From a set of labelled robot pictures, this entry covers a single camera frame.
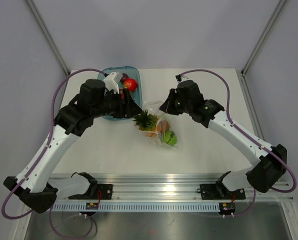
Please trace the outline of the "brown toy kiwi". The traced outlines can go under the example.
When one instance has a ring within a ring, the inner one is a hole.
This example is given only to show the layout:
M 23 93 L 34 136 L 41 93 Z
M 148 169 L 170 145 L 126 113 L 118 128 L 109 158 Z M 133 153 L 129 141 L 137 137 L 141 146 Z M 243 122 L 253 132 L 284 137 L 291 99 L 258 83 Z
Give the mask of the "brown toy kiwi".
M 161 120 L 156 126 L 156 131 L 160 134 L 164 134 L 169 130 L 170 130 L 170 124 L 167 120 Z

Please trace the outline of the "orange spiky toy fruit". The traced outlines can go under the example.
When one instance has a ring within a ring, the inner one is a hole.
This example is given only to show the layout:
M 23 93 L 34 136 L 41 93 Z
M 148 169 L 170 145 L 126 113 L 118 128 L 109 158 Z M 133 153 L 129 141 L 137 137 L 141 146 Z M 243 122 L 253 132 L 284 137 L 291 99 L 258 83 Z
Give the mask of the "orange spiky toy fruit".
M 158 120 L 159 117 L 149 113 L 147 109 L 133 117 L 134 125 L 149 138 L 154 138 L 157 135 L 156 126 Z

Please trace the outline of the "clear zip top bag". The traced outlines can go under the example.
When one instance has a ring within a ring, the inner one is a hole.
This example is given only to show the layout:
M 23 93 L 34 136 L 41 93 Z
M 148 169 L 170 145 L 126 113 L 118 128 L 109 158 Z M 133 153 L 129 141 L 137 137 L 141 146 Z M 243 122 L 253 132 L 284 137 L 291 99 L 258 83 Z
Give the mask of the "clear zip top bag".
M 134 126 L 157 147 L 178 149 L 180 140 L 167 114 L 160 110 L 162 104 L 162 101 L 147 102 L 142 113 L 134 117 Z

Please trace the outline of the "green toy watermelon ball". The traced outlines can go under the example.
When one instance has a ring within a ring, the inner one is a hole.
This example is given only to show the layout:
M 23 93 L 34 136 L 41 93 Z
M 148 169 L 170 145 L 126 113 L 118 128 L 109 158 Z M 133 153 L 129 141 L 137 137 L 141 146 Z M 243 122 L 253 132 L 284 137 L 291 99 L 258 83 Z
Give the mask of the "green toy watermelon ball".
M 173 147 L 178 143 L 178 138 L 174 131 L 169 130 L 164 133 L 162 142 Z

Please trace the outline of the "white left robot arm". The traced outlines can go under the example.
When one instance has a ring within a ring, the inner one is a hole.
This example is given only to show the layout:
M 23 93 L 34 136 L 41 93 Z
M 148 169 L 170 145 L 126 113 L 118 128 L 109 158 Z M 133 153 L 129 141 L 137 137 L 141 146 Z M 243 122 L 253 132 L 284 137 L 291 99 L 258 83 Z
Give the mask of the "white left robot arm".
M 114 91 L 102 80 L 86 80 L 79 93 L 51 119 L 46 143 L 26 168 L 4 180 L 9 195 L 16 195 L 38 214 L 49 210 L 57 199 L 99 198 L 98 181 L 86 172 L 60 180 L 50 180 L 50 175 L 67 150 L 93 125 L 94 119 L 103 116 L 130 119 L 141 112 L 127 88 Z

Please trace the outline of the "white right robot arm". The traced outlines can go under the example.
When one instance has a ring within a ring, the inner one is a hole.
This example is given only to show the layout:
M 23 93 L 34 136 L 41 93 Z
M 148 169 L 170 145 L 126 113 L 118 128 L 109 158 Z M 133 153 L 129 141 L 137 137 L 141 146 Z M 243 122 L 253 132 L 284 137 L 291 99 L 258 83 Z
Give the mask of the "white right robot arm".
M 228 117 L 222 105 L 204 99 L 198 85 L 185 80 L 172 88 L 159 108 L 169 115 L 188 114 L 193 121 L 219 134 L 238 149 L 251 167 L 224 173 L 215 183 L 219 197 L 228 198 L 234 191 L 254 188 L 266 193 L 286 173 L 287 150 L 281 144 L 273 146 L 244 130 Z

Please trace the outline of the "dark purple toy plum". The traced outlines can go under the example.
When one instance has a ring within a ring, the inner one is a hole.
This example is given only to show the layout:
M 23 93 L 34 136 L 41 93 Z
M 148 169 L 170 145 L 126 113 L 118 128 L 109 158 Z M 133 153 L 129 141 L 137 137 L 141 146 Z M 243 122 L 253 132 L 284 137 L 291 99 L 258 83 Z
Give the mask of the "dark purple toy plum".
M 123 73 L 120 81 L 123 83 L 127 79 L 129 79 L 129 76 L 126 73 Z

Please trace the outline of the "blue plastic tray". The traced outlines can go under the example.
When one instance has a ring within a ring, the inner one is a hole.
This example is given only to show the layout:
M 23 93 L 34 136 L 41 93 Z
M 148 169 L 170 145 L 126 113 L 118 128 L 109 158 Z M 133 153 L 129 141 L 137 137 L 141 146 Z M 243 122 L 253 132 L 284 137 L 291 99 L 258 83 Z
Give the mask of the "blue plastic tray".
M 140 78 L 140 73 L 138 69 L 136 69 L 133 66 L 121 66 L 121 67 L 108 67 L 102 70 L 106 74 L 110 74 L 111 72 L 120 72 L 122 74 L 126 74 L 129 78 L 134 79 L 137 83 L 137 88 L 135 89 L 134 92 L 130 92 L 130 95 L 134 102 L 142 108 L 143 106 L 143 98 L 142 98 L 142 86 L 141 86 L 141 78 Z M 104 76 L 99 73 L 97 76 L 97 79 L 103 81 Z M 123 83 L 119 82 L 118 87 L 120 89 L 123 89 Z M 108 121 L 120 121 L 120 120 L 127 120 L 126 118 L 113 118 L 112 116 L 103 116 L 102 118 L 108 120 Z

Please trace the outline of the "aluminium mounting rail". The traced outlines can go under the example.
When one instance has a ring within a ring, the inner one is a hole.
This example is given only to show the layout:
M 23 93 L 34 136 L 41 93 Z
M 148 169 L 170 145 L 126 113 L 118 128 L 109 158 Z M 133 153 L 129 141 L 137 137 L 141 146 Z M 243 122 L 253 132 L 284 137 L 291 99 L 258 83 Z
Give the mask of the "aluminium mounting rail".
M 92 173 L 100 184 L 112 184 L 112 202 L 202 202 L 197 189 L 214 183 L 220 173 L 104 174 Z

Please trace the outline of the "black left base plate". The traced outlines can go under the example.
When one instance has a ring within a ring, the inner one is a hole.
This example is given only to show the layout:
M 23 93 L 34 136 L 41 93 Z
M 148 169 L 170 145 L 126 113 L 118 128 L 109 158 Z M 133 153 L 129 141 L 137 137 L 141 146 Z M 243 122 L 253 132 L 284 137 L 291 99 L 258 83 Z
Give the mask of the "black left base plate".
M 113 184 L 97 183 L 88 188 L 84 194 L 69 196 L 70 200 L 111 200 L 113 195 Z

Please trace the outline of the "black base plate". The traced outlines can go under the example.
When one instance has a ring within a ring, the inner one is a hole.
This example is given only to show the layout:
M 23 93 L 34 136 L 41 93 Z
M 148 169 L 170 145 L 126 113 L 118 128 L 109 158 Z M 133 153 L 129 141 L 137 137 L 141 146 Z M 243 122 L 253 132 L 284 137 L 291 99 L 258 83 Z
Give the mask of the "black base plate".
M 245 200 L 246 194 L 243 188 L 229 191 L 223 185 L 216 183 L 203 183 L 196 192 L 202 200 Z
M 88 188 L 84 194 L 69 196 L 70 200 L 111 200 L 113 195 L 113 184 L 97 183 Z

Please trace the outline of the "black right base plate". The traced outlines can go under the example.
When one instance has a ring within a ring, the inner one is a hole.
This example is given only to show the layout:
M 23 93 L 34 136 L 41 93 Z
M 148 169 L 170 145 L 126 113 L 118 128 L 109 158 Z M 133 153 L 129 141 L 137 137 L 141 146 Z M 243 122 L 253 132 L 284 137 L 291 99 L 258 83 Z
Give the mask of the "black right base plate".
M 196 192 L 202 200 L 245 200 L 246 194 L 243 188 L 229 191 L 223 185 L 216 183 L 203 183 Z

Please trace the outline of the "left aluminium frame post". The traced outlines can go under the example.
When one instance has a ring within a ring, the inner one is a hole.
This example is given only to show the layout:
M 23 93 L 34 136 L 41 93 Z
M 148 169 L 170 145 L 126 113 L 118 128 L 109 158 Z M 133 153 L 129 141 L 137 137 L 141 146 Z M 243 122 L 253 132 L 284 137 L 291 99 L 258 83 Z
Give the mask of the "left aluminium frame post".
M 45 38 L 50 50 L 52 51 L 56 61 L 58 62 L 58 64 L 60 65 L 62 71 L 64 72 L 64 74 L 66 76 L 68 76 L 70 74 L 70 69 L 67 66 L 65 60 L 63 59 L 57 45 L 55 44 L 52 35 L 50 34 L 50 31 L 47 28 L 47 25 L 44 21 L 44 19 L 42 18 L 42 15 L 40 14 L 38 7 L 35 4 L 34 0 L 25 0 L 24 1 L 26 3 L 26 5 L 28 6 L 28 9 L 30 11 L 30 13 L 32 14 L 35 22 L 38 25 L 38 28 L 40 29 L 43 37 Z

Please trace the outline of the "aluminium frame post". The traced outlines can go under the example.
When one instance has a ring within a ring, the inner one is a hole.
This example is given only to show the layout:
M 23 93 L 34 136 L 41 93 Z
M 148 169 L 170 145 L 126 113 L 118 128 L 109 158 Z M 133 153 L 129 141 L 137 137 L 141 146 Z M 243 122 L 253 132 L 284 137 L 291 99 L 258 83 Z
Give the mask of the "aluminium frame post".
M 52 35 L 50 34 L 50 31 L 47 28 L 47 25 L 44 21 L 44 19 L 42 18 L 42 15 L 40 14 L 38 7 L 35 4 L 34 0 L 25 0 L 24 1 L 26 3 L 26 5 L 28 6 L 28 9 L 30 11 L 30 13 L 32 14 L 35 22 L 38 25 L 38 28 L 40 29 L 43 37 L 45 38 L 50 50 L 52 51 L 56 61 L 58 62 L 58 64 L 60 65 L 62 71 L 64 72 L 64 74 L 66 76 L 68 76 L 70 74 L 70 69 L 67 66 L 65 60 L 63 59 L 57 45 L 55 44 Z
M 286 4 L 288 3 L 288 0 L 279 0 L 276 7 L 274 8 L 269 20 L 267 21 L 263 31 L 260 34 L 260 37 L 258 38 L 254 48 L 252 49 L 243 69 L 241 70 L 241 75 L 245 77 L 256 60 L 258 54 L 260 53 L 263 45 L 265 44 L 267 38 L 269 37 L 271 31 L 273 30 L 279 16 L 281 15 L 282 11 L 284 10 Z

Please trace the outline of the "right aluminium frame post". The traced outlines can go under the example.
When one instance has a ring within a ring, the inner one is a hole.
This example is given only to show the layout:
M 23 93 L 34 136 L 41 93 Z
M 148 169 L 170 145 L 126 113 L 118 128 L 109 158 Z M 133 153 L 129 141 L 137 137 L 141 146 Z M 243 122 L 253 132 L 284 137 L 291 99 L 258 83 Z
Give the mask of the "right aluminium frame post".
M 276 7 L 274 8 L 269 20 L 267 21 L 263 31 L 260 34 L 260 37 L 258 38 L 254 48 L 252 49 L 243 69 L 241 70 L 241 75 L 245 77 L 256 60 L 258 54 L 260 53 L 263 45 L 265 44 L 267 38 L 269 37 L 271 31 L 273 30 L 279 16 L 281 15 L 282 11 L 284 10 L 286 4 L 288 3 L 288 0 L 279 0 Z

